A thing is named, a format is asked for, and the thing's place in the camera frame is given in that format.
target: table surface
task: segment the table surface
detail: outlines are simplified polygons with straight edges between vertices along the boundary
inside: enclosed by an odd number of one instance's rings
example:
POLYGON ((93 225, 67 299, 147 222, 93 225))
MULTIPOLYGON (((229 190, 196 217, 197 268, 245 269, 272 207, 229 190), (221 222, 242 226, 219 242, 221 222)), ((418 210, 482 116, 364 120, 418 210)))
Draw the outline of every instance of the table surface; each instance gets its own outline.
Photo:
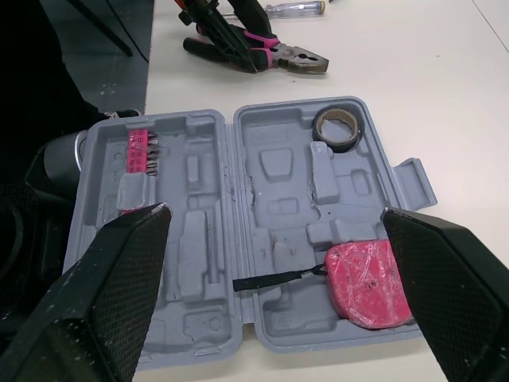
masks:
MULTIPOLYGON (((273 20, 281 41, 330 60, 326 76, 284 69, 251 75, 193 57, 181 44, 195 31, 178 12, 170 0, 155 3, 147 114, 213 108, 232 121, 248 104, 357 96, 393 166, 422 160, 438 198, 425 213, 469 227, 509 266, 509 2, 336 0, 322 18, 273 20)), ((233 357, 139 372, 134 380, 316 378, 445 381, 422 338, 278 355, 258 343, 250 325, 233 357)))

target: plier jaw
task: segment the plier jaw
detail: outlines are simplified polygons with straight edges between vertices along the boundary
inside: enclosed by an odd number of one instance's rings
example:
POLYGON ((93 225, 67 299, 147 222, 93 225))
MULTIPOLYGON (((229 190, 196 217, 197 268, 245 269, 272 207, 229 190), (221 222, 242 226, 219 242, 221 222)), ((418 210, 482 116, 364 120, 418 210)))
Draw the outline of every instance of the plier jaw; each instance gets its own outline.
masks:
POLYGON ((291 72, 309 74, 327 72, 328 60, 309 50, 285 44, 278 44, 271 50, 273 49, 277 49, 272 52, 273 62, 276 62, 275 66, 287 68, 291 72))

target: gray plastic tool case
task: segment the gray plastic tool case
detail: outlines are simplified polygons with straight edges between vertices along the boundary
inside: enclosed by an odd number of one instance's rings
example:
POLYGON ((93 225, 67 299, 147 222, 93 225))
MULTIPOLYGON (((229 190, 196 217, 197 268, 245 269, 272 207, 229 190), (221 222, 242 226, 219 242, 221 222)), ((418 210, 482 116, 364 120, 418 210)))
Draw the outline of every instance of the gray plastic tool case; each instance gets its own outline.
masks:
POLYGON ((127 131, 140 128, 157 132, 161 146, 145 204, 165 201, 173 218, 138 370, 230 356, 251 322, 276 353, 421 334, 417 324, 370 331, 339 318, 325 277, 232 289, 233 279, 310 268, 333 244, 386 238, 380 222, 386 206, 437 203, 418 159, 389 166, 366 105, 352 97, 246 106, 233 124, 213 110, 96 124, 87 138, 65 270, 119 215, 127 131), (344 154, 312 144, 313 120, 331 106, 350 111, 363 129, 359 144, 344 154))

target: wrist strap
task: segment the wrist strap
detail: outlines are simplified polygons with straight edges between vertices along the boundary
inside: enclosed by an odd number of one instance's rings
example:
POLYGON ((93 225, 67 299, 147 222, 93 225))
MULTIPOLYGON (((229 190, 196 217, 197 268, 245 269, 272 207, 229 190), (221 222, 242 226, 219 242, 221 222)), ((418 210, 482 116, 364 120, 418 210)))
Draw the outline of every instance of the wrist strap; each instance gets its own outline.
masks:
POLYGON ((305 273, 312 273, 316 276, 325 276, 327 271, 323 268, 325 264, 318 264, 313 268, 304 269, 303 271, 290 271, 283 273, 275 273, 273 275, 255 276, 248 277, 247 279, 236 279, 233 280, 233 291, 240 292, 241 290, 253 290, 265 287, 271 287, 287 283, 292 280, 302 279, 302 275, 305 273))

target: screwdriver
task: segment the screwdriver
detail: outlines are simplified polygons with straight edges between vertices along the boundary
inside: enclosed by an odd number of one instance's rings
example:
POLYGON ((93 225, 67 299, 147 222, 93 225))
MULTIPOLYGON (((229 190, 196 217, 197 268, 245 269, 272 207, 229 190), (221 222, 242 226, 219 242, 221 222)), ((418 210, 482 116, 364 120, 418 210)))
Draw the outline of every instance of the screwdriver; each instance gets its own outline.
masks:
MULTIPOLYGON (((269 18, 308 18, 325 12, 325 2, 289 2, 265 8, 269 18)), ((223 14, 224 18, 237 18, 235 14, 223 14)))

